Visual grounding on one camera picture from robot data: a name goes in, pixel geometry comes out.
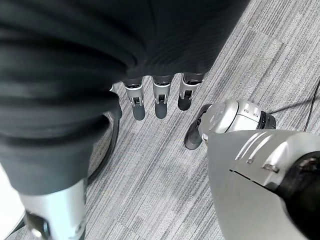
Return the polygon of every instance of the black fingertip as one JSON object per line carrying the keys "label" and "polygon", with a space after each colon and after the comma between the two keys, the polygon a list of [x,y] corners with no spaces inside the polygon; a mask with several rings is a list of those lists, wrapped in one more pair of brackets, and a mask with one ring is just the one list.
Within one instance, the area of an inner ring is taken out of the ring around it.
{"label": "black fingertip", "polygon": [[191,124],[184,137],[184,145],[189,150],[197,149],[202,143],[202,138],[198,132],[198,127],[199,126],[196,122]]}
{"label": "black fingertip", "polygon": [[167,116],[167,104],[164,104],[163,102],[155,104],[154,111],[158,119],[164,119]]}
{"label": "black fingertip", "polygon": [[113,119],[121,119],[122,118],[122,109],[120,104],[118,103],[117,106],[112,109],[111,111]]}
{"label": "black fingertip", "polygon": [[135,106],[132,107],[132,111],[136,120],[141,121],[145,118],[146,112],[143,105],[140,106],[139,103],[136,103]]}
{"label": "black fingertip", "polygon": [[190,108],[190,106],[191,106],[191,100],[189,98],[181,99],[181,97],[179,96],[178,108],[180,110],[186,111]]}

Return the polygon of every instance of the screw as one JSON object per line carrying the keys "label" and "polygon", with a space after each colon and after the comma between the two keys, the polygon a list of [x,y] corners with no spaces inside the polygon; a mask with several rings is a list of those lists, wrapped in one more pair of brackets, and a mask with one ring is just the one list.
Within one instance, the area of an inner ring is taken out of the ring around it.
{"label": "screw", "polygon": [[263,166],[263,168],[266,169],[266,170],[272,171],[272,172],[274,172],[276,174],[279,172],[279,168],[277,166],[275,166],[275,165],[272,165],[272,164],[265,164]]}

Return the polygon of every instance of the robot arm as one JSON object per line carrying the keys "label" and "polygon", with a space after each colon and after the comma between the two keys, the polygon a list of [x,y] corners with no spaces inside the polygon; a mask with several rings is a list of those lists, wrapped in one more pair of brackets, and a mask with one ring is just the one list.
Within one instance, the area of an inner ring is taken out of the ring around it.
{"label": "robot arm", "polygon": [[200,114],[197,130],[208,146],[209,182],[225,239],[319,239],[320,137],[274,130],[269,114],[264,129],[257,121],[239,121],[250,114],[254,119],[262,111],[244,100],[216,103]]}

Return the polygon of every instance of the silver casing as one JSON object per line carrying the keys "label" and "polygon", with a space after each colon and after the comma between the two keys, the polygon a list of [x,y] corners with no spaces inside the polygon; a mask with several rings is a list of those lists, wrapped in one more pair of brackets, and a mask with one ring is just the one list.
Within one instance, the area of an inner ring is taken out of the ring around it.
{"label": "silver casing", "polygon": [[305,240],[273,193],[300,157],[320,151],[320,137],[284,130],[208,136],[208,176],[225,240]]}
{"label": "silver casing", "polygon": [[134,98],[139,98],[139,105],[144,105],[144,84],[143,81],[139,87],[130,88],[124,85],[126,94],[128,95],[128,98],[130,100],[130,103],[133,107],[136,106]]}
{"label": "silver casing", "polygon": [[164,95],[164,104],[167,104],[168,98],[169,98],[169,93],[170,93],[170,87],[171,84],[168,83],[166,85],[158,85],[153,82],[153,94],[154,94],[154,101],[156,104],[159,104],[159,95]]}
{"label": "silver casing", "polygon": [[208,135],[239,130],[255,130],[258,127],[261,109],[247,100],[227,100],[209,107],[201,117],[198,131],[202,140]]}
{"label": "silver casing", "polygon": [[[19,194],[25,209],[48,222],[52,240],[78,240],[86,228],[85,180],[45,195]],[[37,230],[31,229],[37,237]]]}

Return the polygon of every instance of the robotic finger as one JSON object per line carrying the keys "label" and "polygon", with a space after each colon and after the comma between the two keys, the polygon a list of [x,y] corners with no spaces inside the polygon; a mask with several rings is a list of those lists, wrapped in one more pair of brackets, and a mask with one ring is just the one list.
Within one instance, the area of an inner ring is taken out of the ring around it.
{"label": "robotic finger", "polygon": [[155,103],[155,115],[163,119],[167,115],[167,102],[170,94],[171,82],[174,75],[153,76],[153,94]]}
{"label": "robotic finger", "polygon": [[185,72],[182,74],[178,100],[180,110],[186,111],[190,108],[194,94],[205,76],[206,75],[202,73]]}
{"label": "robotic finger", "polygon": [[184,145],[187,149],[195,150],[202,143],[202,138],[199,135],[199,125],[202,120],[202,116],[207,112],[207,110],[211,107],[211,104],[206,104],[201,107],[196,119],[190,125],[186,135],[184,137]]}
{"label": "robotic finger", "polygon": [[145,118],[143,78],[128,79],[123,81],[126,93],[132,105],[133,116],[141,121]]}

